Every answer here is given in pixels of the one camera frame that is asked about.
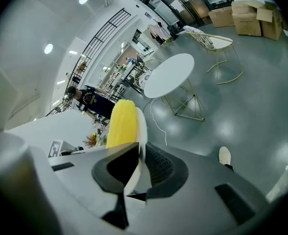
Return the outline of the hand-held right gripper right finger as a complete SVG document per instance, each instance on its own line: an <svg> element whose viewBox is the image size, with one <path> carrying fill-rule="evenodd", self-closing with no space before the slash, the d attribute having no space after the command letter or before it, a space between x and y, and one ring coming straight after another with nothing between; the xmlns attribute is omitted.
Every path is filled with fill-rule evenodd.
<svg viewBox="0 0 288 235"><path fill-rule="evenodd" d="M145 235L249 235L268 207L253 185L207 157L149 143L146 165Z"/></svg>

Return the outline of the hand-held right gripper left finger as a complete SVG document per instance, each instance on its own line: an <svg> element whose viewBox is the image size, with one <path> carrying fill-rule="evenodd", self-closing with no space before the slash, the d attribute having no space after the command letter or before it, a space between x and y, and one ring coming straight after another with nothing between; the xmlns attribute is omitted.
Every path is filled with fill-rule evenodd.
<svg viewBox="0 0 288 235"><path fill-rule="evenodd" d="M139 144L98 147L77 155L48 157L33 148L36 208L44 235L126 235L124 196L137 184Z"/></svg>

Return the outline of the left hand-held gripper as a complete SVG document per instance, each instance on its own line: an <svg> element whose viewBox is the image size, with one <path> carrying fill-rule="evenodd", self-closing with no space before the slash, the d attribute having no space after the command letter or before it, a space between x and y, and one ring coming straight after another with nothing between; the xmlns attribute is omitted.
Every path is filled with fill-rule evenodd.
<svg viewBox="0 0 288 235"><path fill-rule="evenodd" d="M74 152L84 150L81 146L72 146L66 141L53 141L48 153L48 157L59 157L71 155Z"/></svg>

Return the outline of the yellow corn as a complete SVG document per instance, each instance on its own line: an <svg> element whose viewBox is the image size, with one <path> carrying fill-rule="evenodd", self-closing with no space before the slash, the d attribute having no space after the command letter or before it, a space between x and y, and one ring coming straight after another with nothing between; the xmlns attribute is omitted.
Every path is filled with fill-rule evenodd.
<svg viewBox="0 0 288 235"><path fill-rule="evenodd" d="M137 140L137 111L133 101L119 100L111 114L106 148Z"/></svg>

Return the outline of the white plate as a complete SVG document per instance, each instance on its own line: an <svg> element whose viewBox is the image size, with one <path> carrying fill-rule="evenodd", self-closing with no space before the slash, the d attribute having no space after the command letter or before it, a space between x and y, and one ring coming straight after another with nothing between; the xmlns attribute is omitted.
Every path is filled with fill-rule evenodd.
<svg viewBox="0 0 288 235"><path fill-rule="evenodd" d="M136 107L137 112L137 142L139 143L139 162L134 170L130 180L124 188L124 195L130 195L133 191L142 193L147 191L150 187L150 179L148 168L145 164L146 144L147 144L147 125L142 110Z"/></svg>

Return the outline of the white round table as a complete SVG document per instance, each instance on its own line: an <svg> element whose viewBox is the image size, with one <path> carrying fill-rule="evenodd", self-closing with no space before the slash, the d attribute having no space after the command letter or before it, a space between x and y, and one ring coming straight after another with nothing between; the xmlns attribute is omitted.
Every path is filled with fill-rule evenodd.
<svg viewBox="0 0 288 235"><path fill-rule="evenodd" d="M145 83L144 95L165 100L175 116L204 121L201 102L189 80L194 65L193 56L187 53L168 58L152 71ZM172 93L178 88L190 97L182 101L173 96Z"/></svg>

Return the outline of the orange flower bunch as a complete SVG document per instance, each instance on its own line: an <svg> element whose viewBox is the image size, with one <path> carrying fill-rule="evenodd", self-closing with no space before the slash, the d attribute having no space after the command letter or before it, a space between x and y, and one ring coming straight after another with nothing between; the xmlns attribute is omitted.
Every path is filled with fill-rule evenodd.
<svg viewBox="0 0 288 235"><path fill-rule="evenodd" d="M83 143L88 148L103 146L107 144L107 136L101 137L99 134L93 133L87 136Z"/></svg>

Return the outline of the person's white shoe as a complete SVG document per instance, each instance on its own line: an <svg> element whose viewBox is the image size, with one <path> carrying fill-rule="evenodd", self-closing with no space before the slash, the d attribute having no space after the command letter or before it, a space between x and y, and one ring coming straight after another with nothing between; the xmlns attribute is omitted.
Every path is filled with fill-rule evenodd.
<svg viewBox="0 0 288 235"><path fill-rule="evenodd" d="M223 146L219 149L218 160L222 165L231 165L231 153L227 147Z"/></svg>

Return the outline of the long black railing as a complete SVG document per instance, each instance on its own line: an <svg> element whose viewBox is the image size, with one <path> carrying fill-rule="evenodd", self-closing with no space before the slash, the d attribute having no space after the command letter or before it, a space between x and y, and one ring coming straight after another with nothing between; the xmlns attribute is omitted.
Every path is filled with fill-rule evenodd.
<svg viewBox="0 0 288 235"><path fill-rule="evenodd" d="M79 85L77 82L73 81L72 78L82 78L82 76L86 73L88 66L96 58L101 48L105 46L105 42L109 40L110 37L112 37L113 34L116 33L122 24L125 23L130 17L131 14L123 8L114 14L97 31L97 33L95 33L93 38L80 53L80 57L71 71L70 79L68 82L66 82L66 86L57 101L52 104L52 109L46 114L47 116L66 111L71 107L72 99L70 99L70 96L68 96L67 89L70 86L78 87Z"/></svg>

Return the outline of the clothes rack with pink clothes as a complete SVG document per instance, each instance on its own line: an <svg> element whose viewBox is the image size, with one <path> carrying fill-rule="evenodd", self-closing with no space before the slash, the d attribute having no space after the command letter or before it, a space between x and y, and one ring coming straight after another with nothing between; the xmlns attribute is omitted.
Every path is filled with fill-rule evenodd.
<svg viewBox="0 0 288 235"><path fill-rule="evenodd" d="M161 47L171 40L171 36L167 32L164 32L159 26L149 24L147 30Z"/></svg>

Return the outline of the closed brown cardboard box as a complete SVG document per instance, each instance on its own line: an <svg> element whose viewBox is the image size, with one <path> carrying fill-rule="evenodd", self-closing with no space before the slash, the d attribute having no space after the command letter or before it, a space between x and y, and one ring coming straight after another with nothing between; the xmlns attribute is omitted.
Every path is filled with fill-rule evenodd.
<svg viewBox="0 0 288 235"><path fill-rule="evenodd" d="M246 1L233 1L232 17L238 35L261 37L261 25L257 20L257 10L246 4Z"/></svg>
<svg viewBox="0 0 288 235"><path fill-rule="evenodd" d="M208 13L214 27L229 27L235 26L232 7L224 7L220 9L214 9Z"/></svg>

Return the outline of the open brown cardboard box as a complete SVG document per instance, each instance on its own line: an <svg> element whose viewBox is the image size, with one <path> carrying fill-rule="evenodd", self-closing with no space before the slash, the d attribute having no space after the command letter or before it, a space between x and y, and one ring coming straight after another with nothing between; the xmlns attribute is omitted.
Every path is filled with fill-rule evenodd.
<svg viewBox="0 0 288 235"><path fill-rule="evenodd" d="M277 41L282 34L282 18L277 5L265 2L257 9L257 20L261 22L263 36Z"/></svg>

